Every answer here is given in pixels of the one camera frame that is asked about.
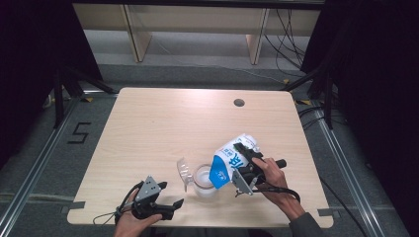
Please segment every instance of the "black wire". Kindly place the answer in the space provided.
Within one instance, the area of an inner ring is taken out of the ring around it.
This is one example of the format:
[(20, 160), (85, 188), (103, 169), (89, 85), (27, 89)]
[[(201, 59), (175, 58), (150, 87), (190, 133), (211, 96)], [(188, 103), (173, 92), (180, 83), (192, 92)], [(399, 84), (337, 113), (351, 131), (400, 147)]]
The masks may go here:
[(354, 220), (354, 222), (357, 224), (358, 228), (360, 228), (361, 232), (363, 233), (363, 235), (365, 237), (367, 237), (367, 233), (365, 232), (364, 228), (361, 226), (360, 222), (358, 222), (358, 220), (355, 218), (354, 214), (352, 214), (352, 212), (348, 209), (348, 207), (345, 205), (344, 202), (342, 202), (342, 200), (336, 195), (336, 193), (332, 190), (332, 188), (330, 188), (330, 186), (326, 183), (326, 181), (324, 181), (323, 178), (321, 178), (321, 176), (318, 176), (320, 178), (320, 181), (327, 187), (327, 189), (332, 193), (332, 195), (338, 199), (338, 201), (342, 204), (342, 206), (345, 208), (345, 210), (348, 212), (348, 214), (351, 216), (351, 218)]
[(143, 181), (141, 181), (139, 184), (136, 184), (132, 187), (132, 189), (130, 189), (130, 191), (126, 194), (126, 197), (124, 198), (123, 202), (121, 203), (121, 205), (118, 207), (118, 212), (123, 212), (123, 208), (126, 205), (126, 201), (129, 199), (130, 194), (132, 194), (132, 192), (137, 189), (140, 185), (142, 185)]
[(324, 117), (313, 119), (302, 126), (303, 130), (307, 130), (309, 127), (313, 126), (319, 120), (324, 119)]
[(279, 53), (283, 58), (285, 58), (287, 61), (289, 61), (292, 65), (294, 65), (296, 68), (300, 69), (300, 66), (296, 64), (294, 61), (292, 61), (289, 57), (287, 57), (285, 54), (283, 54), (281, 51), (279, 51), (269, 40), (269, 38), (265, 35), (265, 39), (268, 41), (268, 43), (271, 45), (271, 47)]
[(252, 190), (253, 193), (262, 193), (262, 192), (271, 192), (271, 193), (284, 193), (284, 194), (289, 194), (292, 195), (298, 202), (301, 202), (301, 199), (299, 197), (299, 194), (294, 191), (294, 190), (290, 190), (287, 188), (279, 188), (279, 187), (271, 187), (271, 188), (267, 188), (267, 189), (261, 189), (261, 190)]
[(267, 189), (261, 189), (261, 190), (259, 190), (259, 189), (258, 190), (252, 190), (253, 193), (261, 193), (261, 192), (286, 193), (286, 194), (292, 195), (296, 200), (298, 200), (298, 202), (301, 202), (301, 198), (299, 197), (299, 194), (296, 191), (290, 190), (288, 188), (280, 188), (280, 187), (276, 187), (274, 185), (271, 185), (270, 183), (268, 183), (268, 181), (266, 181), (265, 176), (262, 175), (262, 174), (260, 174), (257, 177), (260, 177), (261, 180), (265, 184), (267, 184), (271, 187), (267, 188)]
[(114, 217), (114, 215), (115, 215), (115, 214), (116, 214), (115, 212), (111, 212), (111, 213), (106, 213), (106, 214), (98, 215), (98, 216), (96, 216), (95, 218), (93, 218), (93, 224), (94, 224), (94, 225), (96, 225), (96, 219), (97, 219), (97, 218), (100, 218), (100, 217), (103, 217), (103, 216), (110, 215), (111, 217), (109, 217), (109, 218), (108, 218), (108, 220), (107, 220), (107, 221), (105, 221), (105, 223), (102, 223), (102, 224), (101, 224), (101, 227), (102, 227), (102, 226), (104, 226), (106, 223), (108, 223), (108, 222), (112, 219), (112, 217)]
[(278, 65), (278, 53), (277, 53), (277, 57), (275, 58), (275, 63), (277, 64), (277, 68), (278, 68), (278, 70), (279, 70), (280, 72), (282, 72), (282, 73), (284, 73), (284, 74), (286, 74), (286, 75), (289, 75), (289, 76), (295, 76), (295, 77), (298, 77), (298, 78), (302, 77), (302, 76), (299, 76), (299, 75), (295, 75), (295, 74), (292, 74), (292, 73), (288, 73), (288, 72), (283, 71), (283, 70), (280, 68), (280, 65)]
[(303, 116), (305, 116), (306, 114), (312, 112), (312, 111), (316, 111), (316, 110), (322, 110), (323, 107), (319, 106), (319, 107), (311, 107), (305, 110), (302, 110), (300, 112), (298, 112), (298, 116), (301, 119)]
[(293, 13), (293, 10), (289, 9), (288, 12), (289, 12), (290, 33), (291, 33), (291, 39), (292, 39), (291, 42), (292, 42), (293, 48), (295, 49), (295, 56), (299, 61), (299, 65), (302, 65), (302, 59), (299, 56), (299, 53), (296, 52), (296, 45), (295, 45), (295, 41), (293, 40), (293, 25), (291, 24), (291, 15)]
[[(285, 31), (285, 36), (287, 36), (287, 38), (289, 39), (290, 43), (293, 45), (293, 48), (295, 49), (295, 51), (298, 51), (299, 50), (300, 52), (302, 52), (302, 54), (301, 53), (300, 54), (301, 55), (304, 55), (305, 52), (302, 49), (300, 49), (298, 46), (295, 45), (295, 43), (293, 41), (293, 38), (291, 38), (290, 35), (288, 34), (288, 28), (289, 27), (288, 26), (287, 26), (287, 28), (285, 27), (285, 24), (283, 22), (283, 19), (280, 16), (280, 12), (278, 11), (278, 9), (277, 9), (277, 15), (278, 15), (278, 18), (280, 19), (281, 24), (283, 25), (283, 28), (284, 28), (284, 31)], [(288, 22), (288, 24), (290, 25), (290, 27), (292, 27), (292, 25), (291, 25), (291, 12), (290, 11), (289, 11), (289, 22)]]
[[(287, 33), (288, 32), (288, 28), (289, 28), (289, 25), (291, 24), (291, 21), (289, 21), (288, 23), (287, 23), (287, 27), (286, 28), (284, 28), (284, 32), (285, 33)], [(286, 36), (287, 36), (287, 34), (284, 34), (283, 35), (283, 39), (280, 39), (280, 36), (277, 36), (277, 38), (278, 38), (278, 40), (280, 41), (280, 46), (278, 47), (278, 49), (281, 49), (281, 47), (282, 46), (284, 46), (286, 49), (288, 49), (289, 51), (291, 51), (291, 52), (296, 52), (296, 51), (294, 51), (294, 50), (292, 50), (292, 49), (290, 49), (288, 46), (286, 46), (285, 44), (284, 44), (284, 40), (286, 39)]]

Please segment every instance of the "wooden table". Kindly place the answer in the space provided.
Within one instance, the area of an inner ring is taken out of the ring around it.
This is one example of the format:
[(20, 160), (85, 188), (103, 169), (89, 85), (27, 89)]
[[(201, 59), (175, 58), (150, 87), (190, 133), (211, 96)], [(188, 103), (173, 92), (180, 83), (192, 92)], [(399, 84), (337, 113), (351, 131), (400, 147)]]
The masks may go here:
[[(245, 105), (235, 106), (236, 99)], [(300, 194), (302, 206), (321, 227), (331, 227), (332, 217), (317, 212), (329, 206), (293, 98), (277, 91), (122, 89), (74, 200), (86, 201), (85, 206), (71, 209), (67, 219), (92, 224), (151, 175), (157, 183), (168, 182), (157, 203), (185, 199), (172, 220), (155, 226), (288, 226), (287, 217), (263, 195), (234, 197), (232, 184), (212, 199), (197, 197), (192, 187), (184, 191), (176, 162), (185, 158), (192, 169), (211, 163), (216, 149), (242, 133), (258, 141), (265, 157), (287, 160), (289, 187)]]

